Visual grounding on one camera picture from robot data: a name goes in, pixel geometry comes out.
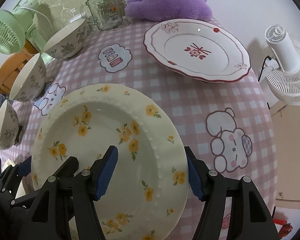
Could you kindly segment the floral ceramic bowl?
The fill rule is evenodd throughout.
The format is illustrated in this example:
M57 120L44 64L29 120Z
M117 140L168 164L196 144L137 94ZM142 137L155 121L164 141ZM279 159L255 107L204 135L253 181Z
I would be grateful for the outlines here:
M76 20L55 33L42 49L54 59L67 59L77 54L85 43L88 25L87 20Z
M34 55L18 74L9 98L18 102L27 102L36 98L46 83L46 66L40 53Z
M5 100L0 107L0 150L7 150L16 144L20 127L15 109Z

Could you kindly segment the cream plate yellow flowers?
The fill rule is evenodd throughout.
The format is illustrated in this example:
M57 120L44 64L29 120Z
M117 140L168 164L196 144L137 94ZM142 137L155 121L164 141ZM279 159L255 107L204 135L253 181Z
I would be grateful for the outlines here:
M42 120L32 148L33 187L73 163L69 188L90 194L106 239L165 239L186 204L188 165L173 122L132 88L74 90Z

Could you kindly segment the white plate red rim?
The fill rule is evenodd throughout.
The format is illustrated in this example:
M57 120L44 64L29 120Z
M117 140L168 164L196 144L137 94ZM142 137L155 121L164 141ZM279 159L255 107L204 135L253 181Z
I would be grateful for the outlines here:
M204 82L237 82L251 69L249 54L237 38L199 20L160 22L145 32L143 44L162 66Z

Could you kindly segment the pink checkered tablecloth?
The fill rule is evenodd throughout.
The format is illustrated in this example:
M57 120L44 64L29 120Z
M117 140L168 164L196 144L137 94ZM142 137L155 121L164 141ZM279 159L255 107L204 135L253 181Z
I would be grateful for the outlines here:
M253 71L237 82L204 82L159 64L143 44L145 32L156 25L132 22L115 31L89 28L83 48L73 57L46 65L49 90L27 102L15 102L23 137L19 145L1 150L2 159L16 163L32 157L42 120L74 90L95 84L118 84L152 99L173 122L184 149L226 178L248 176L270 214L275 194L275 146L271 118ZM229 226L231 198L225 202L222 227ZM204 203L189 184L185 207L165 239L193 239Z

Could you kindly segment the green desk fan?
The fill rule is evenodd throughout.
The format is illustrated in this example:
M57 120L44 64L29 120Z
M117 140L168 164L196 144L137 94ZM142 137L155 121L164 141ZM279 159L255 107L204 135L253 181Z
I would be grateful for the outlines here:
M22 5L18 3L12 12L0 10L0 53L6 55L19 53L27 40L32 41L40 52L43 51L47 36L34 23L36 14L45 17L39 11L37 0L27 0Z

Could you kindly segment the white floor fan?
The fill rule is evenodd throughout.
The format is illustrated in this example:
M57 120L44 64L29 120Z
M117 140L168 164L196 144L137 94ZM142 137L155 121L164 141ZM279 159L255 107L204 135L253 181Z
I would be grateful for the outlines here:
M278 24L270 26L264 35L275 62L260 77L280 101L300 106L300 41L290 38Z

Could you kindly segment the glass jar black lid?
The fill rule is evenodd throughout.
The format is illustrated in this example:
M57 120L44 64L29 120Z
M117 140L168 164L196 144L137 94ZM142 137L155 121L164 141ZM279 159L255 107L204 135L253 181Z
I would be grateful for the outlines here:
M115 29L123 22L118 0L86 0L85 5L100 31Z

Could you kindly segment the purple plush toy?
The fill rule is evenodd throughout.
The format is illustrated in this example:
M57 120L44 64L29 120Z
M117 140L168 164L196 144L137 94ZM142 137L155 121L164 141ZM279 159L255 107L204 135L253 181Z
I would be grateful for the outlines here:
M126 0L126 3L125 14L134 19L208 21L213 17L207 0Z

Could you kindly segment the beige cartoon wall mat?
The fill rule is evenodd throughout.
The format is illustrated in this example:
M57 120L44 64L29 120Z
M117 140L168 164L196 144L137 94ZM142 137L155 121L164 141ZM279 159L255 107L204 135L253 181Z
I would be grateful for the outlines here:
M39 11L34 23L47 31L57 31L67 25L68 20L79 14L80 6L86 0L37 0Z

